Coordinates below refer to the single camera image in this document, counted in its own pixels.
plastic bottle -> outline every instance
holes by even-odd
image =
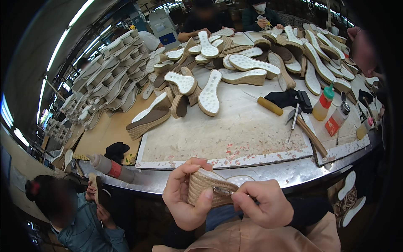
[[[134,180],[134,172],[121,166],[113,160],[104,157],[101,154],[87,155],[90,164],[95,170],[102,172],[108,176],[117,178],[126,183],[132,183]]]
[[[332,89],[333,83],[330,85],[330,87],[325,87],[323,89],[319,101],[315,104],[312,110],[312,114],[318,121],[323,121],[327,116],[327,112],[334,97],[334,91]]]
[[[365,120],[361,126],[357,129],[357,138],[359,140],[363,139],[364,136],[370,131],[372,124],[374,123],[374,120],[372,117],[368,117],[367,120]]]
[[[338,108],[336,108],[332,116],[325,123],[325,128],[327,129],[327,131],[331,136],[333,136],[334,134],[337,133],[337,131],[339,131],[341,126],[347,120],[347,117],[349,117],[349,113],[350,113],[350,106],[345,102],[342,102],[341,105]]]

hair tie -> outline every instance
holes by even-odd
[[[39,187],[40,187],[40,185],[39,185],[39,183],[38,182],[36,182],[36,181],[34,181],[34,180],[31,180],[31,194],[33,195],[33,196],[36,196],[37,194],[38,194],[38,192],[39,192]]]

black rag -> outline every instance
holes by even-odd
[[[130,147],[123,142],[117,142],[106,147],[105,157],[122,165],[123,154],[128,151]]]

red label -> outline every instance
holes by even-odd
[[[110,169],[108,175],[114,178],[118,178],[122,172],[122,166],[115,161],[111,160],[112,168]]]
[[[322,105],[322,107],[324,107],[324,108],[330,108],[330,105],[332,105],[332,101],[328,102],[323,93],[320,96],[319,101],[320,101],[320,104]]]

glue bottle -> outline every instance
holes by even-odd
[[[332,104],[333,97],[334,91],[332,83],[330,87],[325,87],[323,89],[318,102],[315,104],[312,110],[312,114],[318,121],[323,121],[326,118],[327,112],[330,108],[330,105]]]
[[[368,117],[367,120],[365,120],[361,126],[357,129],[357,138],[359,140],[363,139],[364,136],[370,131],[372,124],[374,123],[374,120],[372,117]]]
[[[87,155],[90,164],[95,170],[102,172],[108,176],[114,177],[126,183],[132,183],[134,180],[134,172],[121,166],[113,160],[104,157],[101,154]]]

